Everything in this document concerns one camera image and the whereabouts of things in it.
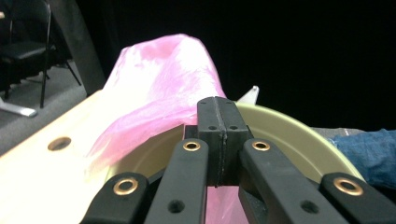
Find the gray floor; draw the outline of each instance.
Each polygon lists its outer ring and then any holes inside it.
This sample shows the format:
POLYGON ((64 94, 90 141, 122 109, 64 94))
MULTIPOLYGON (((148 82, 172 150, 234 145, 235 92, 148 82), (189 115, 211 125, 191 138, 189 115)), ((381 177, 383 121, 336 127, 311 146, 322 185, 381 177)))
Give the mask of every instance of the gray floor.
MULTIPOLYGON (((78 75, 75 64, 70 62, 70 65, 78 75)), ((44 108, 39 108, 41 84, 31 81, 40 80, 41 74, 37 77, 29 77, 29 80, 23 80, 21 84, 12 85, 7 100, 4 98, 4 92, 0 92, 0 97, 6 103, 30 107, 38 112, 35 117, 27 118, 0 110, 0 155, 86 98, 84 87, 77 84, 67 68, 54 66, 48 71, 48 75, 44 108)))

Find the hole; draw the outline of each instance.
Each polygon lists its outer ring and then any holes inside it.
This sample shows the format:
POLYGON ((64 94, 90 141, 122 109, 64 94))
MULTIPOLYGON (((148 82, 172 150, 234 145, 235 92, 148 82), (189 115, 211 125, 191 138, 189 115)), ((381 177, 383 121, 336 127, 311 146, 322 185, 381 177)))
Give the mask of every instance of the hole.
POLYGON ((184 203, 180 200, 173 200, 168 204, 168 210, 171 213, 180 213, 184 209, 184 203))
POLYGON ((188 151, 196 151, 201 147, 197 142, 187 142, 183 145, 183 148, 188 151))
POLYGON ((267 143, 264 143, 264 142, 253 142, 252 146, 256 150, 260 150, 260 151, 266 151, 266 150, 270 149, 270 145, 268 145, 267 143))
POLYGON ((57 150, 64 149, 64 148, 68 147, 71 142, 72 142, 72 139, 70 139, 69 137, 57 138, 57 139, 53 140, 51 143, 49 143, 48 150, 57 151, 57 150))
POLYGON ((123 190, 127 190, 127 189, 130 189, 131 187, 133 187, 134 186, 134 184, 132 183, 132 182, 122 182, 122 183, 120 183, 120 186, 119 186, 119 188, 120 189, 123 189, 123 190))
POLYGON ((317 214, 319 213, 319 208, 316 204, 310 202, 310 201, 303 201, 301 203, 301 207, 303 208, 303 210, 307 213, 310 214, 317 214))
POLYGON ((114 185, 113 191, 117 195, 128 195, 133 193, 138 186, 138 182, 133 177, 120 179, 116 185, 114 185))
POLYGON ((333 181, 334 185, 342 192, 352 195, 360 196, 363 194, 363 189, 357 183, 350 179, 343 177, 335 178, 333 181))
POLYGON ((356 189, 355 186, 347 182, 342 182, 341 186, 344 187, 345 189, 356 189))

